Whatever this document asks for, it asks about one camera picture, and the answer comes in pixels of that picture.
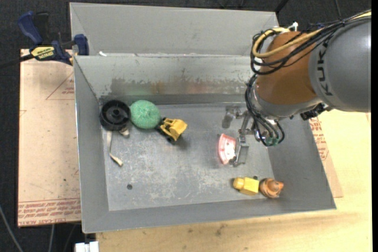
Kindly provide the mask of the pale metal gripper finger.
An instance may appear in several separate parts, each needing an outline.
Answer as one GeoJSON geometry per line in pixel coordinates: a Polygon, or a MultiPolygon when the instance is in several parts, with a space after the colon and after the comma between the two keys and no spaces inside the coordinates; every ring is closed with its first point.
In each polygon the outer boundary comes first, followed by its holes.
{"type": "Polygon", "coordinates": [[[249,145],[244,139],[237,138],[236,140],[236,152],[234,157],[229,160],[229,164],[234,167],[245,164],[247,159],[247,154],[249,150],[249,145]]]}
{"type": "Polygon", "coordinates": [[[231,122],[234,119],[238,119],[240,116],[240,107],[239,106],[227,106],[226,113],[222,120],[222,128],[228,129],[231,125],[231,122]]]}

